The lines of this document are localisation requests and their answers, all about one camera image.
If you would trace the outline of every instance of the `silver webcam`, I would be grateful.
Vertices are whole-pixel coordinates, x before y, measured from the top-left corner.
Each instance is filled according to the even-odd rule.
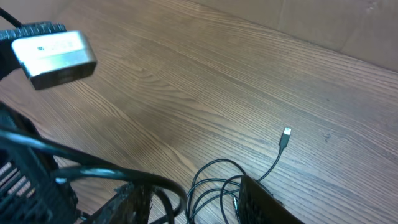
[[[20,38],[11,48],[36,90],[90,76],[97,63],[80,31]]]

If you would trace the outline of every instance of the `wire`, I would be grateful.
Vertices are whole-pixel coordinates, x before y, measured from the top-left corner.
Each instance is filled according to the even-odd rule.
[[[216,159],[216,160],[213,160],[213,161],[207,163],[200,170],[198,170],[198,172],[193,177],[191,190],[190,190],[190,191],[192,191],[192,194],[188,196],[188,206],[187,206],[187,209],[186,209],[186,211],[188,211],[188,213],[191,210],[191,200],[192,200],[192,196],[193,196],[193,191],[196,188],[194,185],[195,185],[195,182],[197,181],[197,178],[198,178],[199,174],[201,172],[203,172],[207,167],[209,167],[209,166],[211,166],[211,165],[213,165],[213,164],[215,164],[217,162],[229,162],[229,163],[232,163],[233,165],[235,165],[242,172],[242,174],[246,175],[246,172],[244,171],[244,169],[239,164],[237,164],[235,161],[232,161],[230,159]]]
[[[35,151],[40,151],[53,156],[63,157],[82,165],[109,165],[119,167],[116,164],[104,159],[92,156],[76,149],[55,143],[40,136],[28,134],[19,130],[13,130],[0,126],[0,138],[8,140],[10,144],[21,144],[31,147]]]
[[[268,192],[269,194],[271,194],[271,193],[268,191],[267,188],[264,187],[264,185],[262,185],[262,184],[260,183],[260,181],[262,181],[263,179],[265,179],[265,178],[272,172],[272,170],[275,168],[276,164],[279,162],[279,159],[280,159],[280,157],[281,157],[281,155],[282,155],[282,153],[283,153],[283,150],[287,147],[287,143],[288,143],[289,138],[290,138],[290,133],[291,133],[291,129],[290,129],[290,128],[285,128],[285,129],[284,129],[284,132],[283,132],[282,137],[281,137],[280,142],[279,142],[279,153],[278,153],[278,156],[276,157],[276,159],[275,159],[274,163],[271,165],[271,167],[267,170],[267,172],[266,172],[263,176],[261,176],[260,178],[258,178],[258,179],[256,180],[257,183],[258,183],[266,192]],[[211,161],[211,162],[209,162],[208,164],[206,164],[205,166],[203,166],[203,167],[195,174],[195,176],[194,176],[194,178],[193,178],[193,181],[192,181],[192,187],[191,187],[191,189],[188,191],[188,195],[187,195],[187,196],[188,196],[188,206],[187,206],[187,209],[185,209],[185,215],[186,215],[186,217],[187,217],[187,223],[193,223],[193,219],[195,218],[195,215],[196,215],[203,207],[205,207],[207,204],[209,204],[210,202],[212,202],[213,200],[215,200],[215,199],[217,199],[217,198],[220,199],[220,209],[221,209],[221,213],[222,213],[222,215],[223,215],[224,221],[225,221],[225,223],[228,223],[228,221],[227,221],[227,219],[226,219],[225,212],[224,212],[224,208],[223,208],[223,199],[222,199],[222,198],[223,198],[223,196],[229,195],[229,194],[231,194],[233,197],[236,197],[235,195],[233,195],[233,193],[239,192],[239,189],[238,189],[238,190],[227,191],[227,190],[225,190],[225,187],[227,186],[227,184],[233,184],[233,185],[236,185],[236,186],[239,186],[239,187],[240,187],[240,184],[239,184],[239,183],[233,182],[232,180],[233,180],[233,179],[240,178],[240,177],[242,177],[242,175],[234,176],[234,177],[232,177],[232,178],[230,178],[230,179],[228,179],[228,180],[225,180],[225,179],[216,179],[216,178],[214,178],[214,179],[205,179],[205,180],[199,181],[197,184],[195,184],[195,182],[196,182],[196,180],[197,180],[197,177],[199,176],[199,173],[201,173],[204,169],[206,169],[206,168],[209,167],[210,165],[212,165],[212,164],[214,164],[214,163],[216,163],[216,162],[221,162],[221,161],[223,161],[223,160],[224,160],[224,159],[217,159],[217,160],[215,160],[215,161]],[[193,206],[193,209],[192,209],[192,215],[190,216],[190,215],[189,215],[189,213],[190,213],[190,204],[191,204],[191,200],[192,200],[192,197],[193,197],[193,191],[194,191],[195,188],[197,188],[199,185],[204,184],[204,183],[206,183],[206,182],[211,182],[211,181],[224,182],[224,184],[223,184],[223,186],[222,186],[221,189],[218,189],[218,188],[217,188],[217,189],[210,189],[210,190],[207,190],[206,192],[202,193],[202,194],[198,197],[197,201],[195,202],[195,204],[194,204],[194,206]],[[200,201],[205,195],[209,194],[210,192],[214,192],[214,191],[218,191],[218,190],[221,191],[219,195],[216,195],[216,196],[214,196],[214,197],[208,199],[206,202],[204,202],[203,204],[201,204],[201,205],[199,206],[199,208],[197,208],[197,205],[198,205],[199,201]]]
[[[227,185],[231,180],[233,180],[233,179],[238,179],[238,178],[241,178],[241,177],[243,177],[243,175],[236,175],[236,176],[233,176],[233,177],[229,178],[229,179],[224,183],[224,185],[223,185],[222,188],[221,188],[221,193],[220,193],[220,209],[221,209],[221,214],[223,215],[223,218],[224,218],[224,222],[225,222],[226,224],[228,224],[228,220],[226,219],[226,215],[225,215],[225,212],[224,212],[224,206],[223,206],[223,193],[224,193],[224,189],[225,189],[226,185]]]
[[[232,191],[224,190],[223,196],[225,196],[225,195],[232,195],[232,196],[238,198],[237,196],[234,195],[234,193],[236,193],[236,192],[239,192],[239,189],[237,189],[237,190],[232,190]],[[216,199],[220,198],[220,195],[216,195],[216,196],[210,198],[209,200],[207,200],[205,203],[201,204],[201,205],[199,206],[199,208],[196,209],[196,206],[197,206],[197,204],[198,204],[198,201],[201,199],[201,196],[198,198],[197,202],[195,202],[195,204],[193,205],[193,208],[192,208],[192,216],[190,217],[191,220],[193,220],[193,218],[195,217],[195,215],[197,215],[197,213],[198,213],[202,208],[204,208],[208,203],[212,202],[213,200],[216,200]]]
[[[169,224],[174,224],[173,206],[170,203],[170,200],[169,200],[168,196],[161,189],[157,189],[155,191],[155,194],[160,199],[160,201],[162,201],[162,203],[163,203],[168,223]]]
[[[8,12],[6,12],[2,8],[0,8],[0,16],[3,17],[5,20],[7,20],[9,23],[11,23],[16,28],[22,27],[21,22],[19,22],[16,18],[14,18],[14,16],[10,15]]]
[[[257,182],[260,182],[262,180],[264,180],[264,178],[266,178],[268,176],[269,173],[271,173],[271,171],[274,169],[274,167],[276,166],[276,164],[279,162],[280,156],[282,155],[282,151],[283,150],[279,150],[278,156],[276,157],[274,163],[272,164],[272,166],[268,169],[268,171],[260,178],[258,178]]]

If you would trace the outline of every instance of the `cardboard wall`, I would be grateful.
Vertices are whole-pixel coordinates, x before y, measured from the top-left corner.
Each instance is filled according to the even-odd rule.
[[[396,0],[191,0],[398,72]]]

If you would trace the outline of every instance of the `wood grain surface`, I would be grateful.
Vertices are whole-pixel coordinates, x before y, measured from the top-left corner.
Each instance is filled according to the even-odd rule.
[[[0,100],[46,138],[188,190],[218,158],[259,177],[288,126],[263,184],[290,212],[305,223],[397,223],[396,73],[183,0],[73,1],[57,21],[88,36],[95,74],[44,91],[22,71],[0,83]],[[236,174],[220,164],[201,178]],[[117,185],[73,184],[87,212]],[[164,213],[154,202],[151,220]],[[196,221],[222,223],[218,201]]]

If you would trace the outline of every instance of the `usb connector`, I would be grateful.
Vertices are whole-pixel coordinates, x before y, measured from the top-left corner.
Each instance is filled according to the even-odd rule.
[[[290,133],[292,132],[292,129],[290,128],[285,128],[284,129],[284,133],[282,134],[282,137],[280,138],[280,142],[279,142],[279,153],[278,156],[276,157],[275,162],[272,164],[272,166],[269,168],[269,170],[262,176],[260,177],[257,182],[262,181],[264,178],[266,178],[266,176],[273,170],[273,168],[276,166],[276,164],[278,163],[280,156],[282,155],[282,152],[284,151],[284,149],[287,146],[287,143],[289,142],[289,138],[290,138]]]
[[[279,150],[283,151],[286,148],[287,143],[289,142],[291,132],[292,132],[292,129],[285,128],[284,133],[282,134],[282,137],[280,138]]]

